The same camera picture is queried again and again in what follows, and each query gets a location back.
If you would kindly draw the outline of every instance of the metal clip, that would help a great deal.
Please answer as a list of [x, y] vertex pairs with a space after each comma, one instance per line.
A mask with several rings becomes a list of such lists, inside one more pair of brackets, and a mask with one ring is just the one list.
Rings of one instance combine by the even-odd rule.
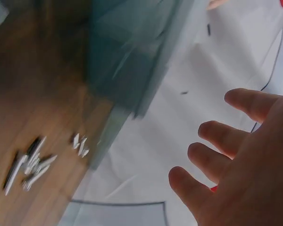
[[35, 167], [33, 168], [33, 173], [36, 173], [36, 174], [40, 173], [40, 171], [43, 168], [51, 165], [56, 160], [56, 158], [57, 158], [57, 155], [52, 156], [48, 159], [45, 159], [42, 162], [40, 162], [39, 164], [35, 165]]
[[40, 159], [38, 160], [40, 156], [39, 152], [45, 140], [46, 140], [46, 137], [43, 137], [42, 139], [37, 138], [28, 148], [27, 153], [29, 155], [29, 159], [27, 163], [25, 164], [24, 174], [29, 175], [32, 169], [34, 168], [34, 166], [38, 164], [38, 162], [40, 161]]
[[73, 149], [77, 149], [80, 146], [79, 139], [80, 139], [80, 134], [77, 133], [72, 139], [72, 148]]
[[6, 178], [5, 181], [5, 185], [4, 185], [4, 191], [5, 191], [5, 195], [8, 195], [11, 186], [13, 185], [16, 175], [18, 174], [21, 166], [27, 161], [28, 156], [26, 154], [20, 154], [17, 153], [15, 160], [13, 162], [12, 167], [10, 168], [9, 172], [8, 172], [8, 176]]
[[49, 169], [50, 166], [43, 168], [38, 174], [33, 175], [30, 179], [23, 181], [22, 187], [25, 191], [29, 191], [32, 185]]
[[86, 140], [87, 140], [87, 137], [84, 136], [81, 140], [81, 145], [80, 145], [78, 156], [82, 156]]
[[89, 148], [84, 148], [82, 154], [80, 155], [81, 158], [84, 158], [89, 153]]

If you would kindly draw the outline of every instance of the wooden surface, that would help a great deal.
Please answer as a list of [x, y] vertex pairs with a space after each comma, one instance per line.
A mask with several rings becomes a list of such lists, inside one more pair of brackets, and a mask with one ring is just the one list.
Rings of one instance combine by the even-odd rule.
[[[61, 45], [55, 28], [50, 29], [40, 30], [33, 10], [11, 13], [0, 28], [1, 226], [58, 223], [90, 160], [72, 150], [71, 135], [86, 133], [94, 150], [111, 110], [111, 103], [87, 93], [85, 65], [80, 64], [83, 47]], [[72, 50], [64, 51], [64, 46]], [[25, 177], [20, 173], [4, 196], [2, 187], [16, 151], [25, 151], [39, 135], [47, 136], [41, 155], [57, 154], [56, 161], [29, 192], [22, 190]]]

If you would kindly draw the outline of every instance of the black line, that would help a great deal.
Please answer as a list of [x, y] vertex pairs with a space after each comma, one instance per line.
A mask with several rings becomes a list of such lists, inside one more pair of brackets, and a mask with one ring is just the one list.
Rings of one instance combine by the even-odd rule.
[[211, 25], [208, 24], [208, 35], [211, 36]]
[[158, 205], [164, 204], [165, 202], [147, 202], [147, 203], [101, 203], [101, 202], [91, 202], [83, 200], [71, 200], [73, 203], [86, 204], [86, 205], [98, 205], [98, 206], [149, 206], [149, 205]]
[[166, 202], [164, 202], [164, 215], [165, 215], [165, 224], [166, 226], [170, 226], [169, 221], [168, 221], [168, 217], [166, 216]]
[[85, 205], [97, 205], [97, 206], [115, 206], [115, 207], [126, 207], [126, 206], [153, 206], [162, 205], [164, 212], [165, 225], [170, 226], [166, 216], [166, 202], [148, 202], [148, 203], [131, 203], [131, 204], [115, 204], [115, 203], [100, 203], [100, 202], [89, 202], [82, 200], [72, 200], [71, 203], [85, 204]]
[[[282, 47], [282, 43], [283, 43], [283, 29], [282, 29], [281, 41], [280, 41], [279, 49], [278, 49], [278, 52], [277, 52], [277, 56], [276, 56], [276, 58], [275, 58], [275, 63], [274, 63], [274, 66], [273, 66], [272, 73], [271, 73], [271, 75], [270, 75], [270, 77], [269, 77], [269, 80], [268, 80], [267, 84], [261, 89], [261, 91], [263, 91], [263, 90], [266, 89], [266, 87], [269, 85], [271, 79], [273, 78], [273, 75], [274, 75], [274, 72], [275, 72], [275, 66], [276, 66], [276, 64], [277, 64], [277, 62], [278, 62], [278, 57], [279, 57], [279, 54], [280, 54], [280, 50], [281, 50], [281, 47]], [[256, 122], [255, 125], [254, 125], [254, 127], [253, 127], [253, 129], [251, 130], [251, 133], [254, 132], [255, 127], [257, 126], [257, 124], [258, 124], [258, 123]]]

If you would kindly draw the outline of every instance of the hand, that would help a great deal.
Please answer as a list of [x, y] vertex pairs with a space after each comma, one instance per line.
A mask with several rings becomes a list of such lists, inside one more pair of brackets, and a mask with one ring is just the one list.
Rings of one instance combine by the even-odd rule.
[[221, 153], [195, 143], [188, 156], [217, 191], [180, 167], [170, 171], [170, 185], [200, 226], [283, 226], [283, 96], [234, 89], [225, 101], [263, 124], [248, 133], [203, 123], [199, 136]]
[[210, 0], [210, 3], [207, 7], [207, 10], [211, 10], [221, 6], [222, 4], [226, 3], [228, 0]]

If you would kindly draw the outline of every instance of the finger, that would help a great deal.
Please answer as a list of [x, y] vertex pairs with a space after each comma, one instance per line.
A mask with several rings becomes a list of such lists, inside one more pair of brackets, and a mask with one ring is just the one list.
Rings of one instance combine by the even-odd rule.
[[211, 0], [209, 3], [207, 10], [211, 10], [214, 8], [217, 8], [218, 6], [221, 6], [222, 4], [226, 3], [228, 0]]
[[281, 97], [254, 90], [233, 89], [227, 92], [225, 101], [245, 112], [252, 120], [262, 123], [270, 108]]
[[171, 188], [197, 219], [202, 205], [211, 197], [213, 192], [181, 167], [171, 169], [169, 182]]
[[249, 133], [217, 121], [208, 121], [200, 125], [198, 135], [210, 142], [222, 153], [234, 158]]
[[225, 155], [201, 143], [191, 144], [189, 146], [188, 156], [191, 162], [215, 184], [219, 184], [222, 174], [232, 161]]

